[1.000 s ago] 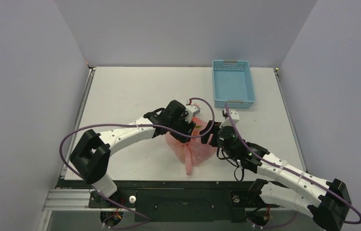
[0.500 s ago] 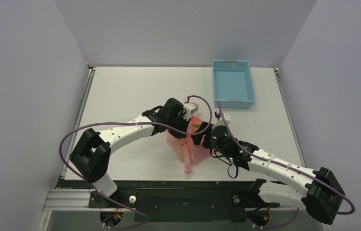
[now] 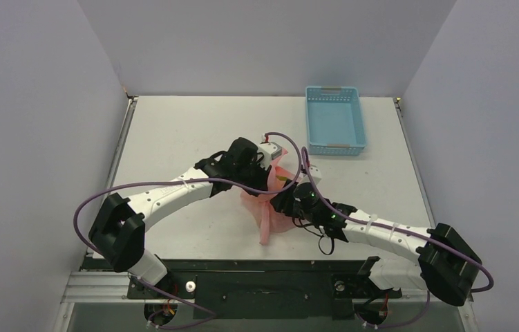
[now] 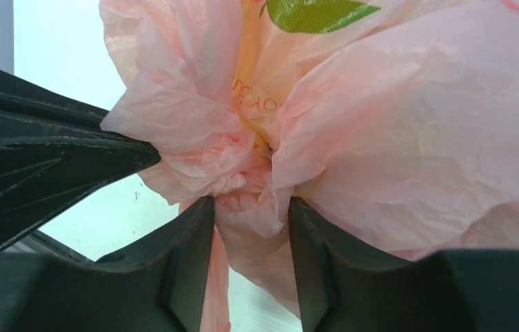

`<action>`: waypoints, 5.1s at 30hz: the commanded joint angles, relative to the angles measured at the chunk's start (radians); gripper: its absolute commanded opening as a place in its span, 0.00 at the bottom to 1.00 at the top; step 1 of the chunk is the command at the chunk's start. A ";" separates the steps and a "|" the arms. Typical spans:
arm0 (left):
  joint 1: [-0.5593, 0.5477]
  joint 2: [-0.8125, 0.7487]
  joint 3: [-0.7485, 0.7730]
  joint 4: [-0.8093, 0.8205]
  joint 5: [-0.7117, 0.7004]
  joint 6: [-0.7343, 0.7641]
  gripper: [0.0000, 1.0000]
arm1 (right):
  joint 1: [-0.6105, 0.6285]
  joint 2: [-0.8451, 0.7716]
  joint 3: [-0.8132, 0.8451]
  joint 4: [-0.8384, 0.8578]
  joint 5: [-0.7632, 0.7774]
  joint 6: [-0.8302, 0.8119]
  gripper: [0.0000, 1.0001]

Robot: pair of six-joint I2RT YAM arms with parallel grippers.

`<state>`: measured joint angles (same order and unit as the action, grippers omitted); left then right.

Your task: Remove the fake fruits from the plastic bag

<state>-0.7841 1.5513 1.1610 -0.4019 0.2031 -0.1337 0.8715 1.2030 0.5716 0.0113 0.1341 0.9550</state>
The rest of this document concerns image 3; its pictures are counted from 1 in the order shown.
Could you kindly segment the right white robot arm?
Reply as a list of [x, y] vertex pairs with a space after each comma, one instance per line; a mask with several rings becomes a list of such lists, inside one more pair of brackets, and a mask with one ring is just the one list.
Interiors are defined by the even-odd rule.
[[320, 199], [310, 183], [293, 185], [270, 199], [270, 204], [278, 213], [307, 221], [327, 238], [397, 255], [397, 261], [378, 259], [356, 276], [357, 289], [364, 295], [412, 288], [462, 306], [471, 294], [482, 261], [447, 224], [421, 228], [377, 219], [352, 205]]

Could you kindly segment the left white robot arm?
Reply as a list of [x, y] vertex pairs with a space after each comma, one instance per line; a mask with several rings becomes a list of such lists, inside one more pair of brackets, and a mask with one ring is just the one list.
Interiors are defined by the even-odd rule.
[[198, 161], [170, 186], [150, 186], [128, 197], [109, 195], [88, 238], [115, 272], [139, 277], [154, 297], [164, 297], [170, 293], [173, 280], [162, 261], [146, 250], [146, 232], [179, 209], [230, 190], [233, 183], [267, 190], [271, 163], [281, 154], [282, 148], [276, 143], [256, 145], [237, 138], [227, 151]]

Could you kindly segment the pink plastic bag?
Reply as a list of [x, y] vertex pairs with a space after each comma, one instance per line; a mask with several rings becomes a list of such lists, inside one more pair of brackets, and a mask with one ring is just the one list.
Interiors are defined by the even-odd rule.
[[[294, 174], [279, 165], [282, 156], [271, 162], [271, 170], [267, 179], [268, 190], [281, 190], [286, 180], [292, 180]], [[259, 243], [262, 246], [269, 244], [272, 233], [282, 233], [291, 230], [294, 225], [292, 218], [276, 212], [270, 203], [274, 195], [260, 194], [253, 196], [245, 191], [240, 193], [243, 207], [253, 216], [259, 230]]]

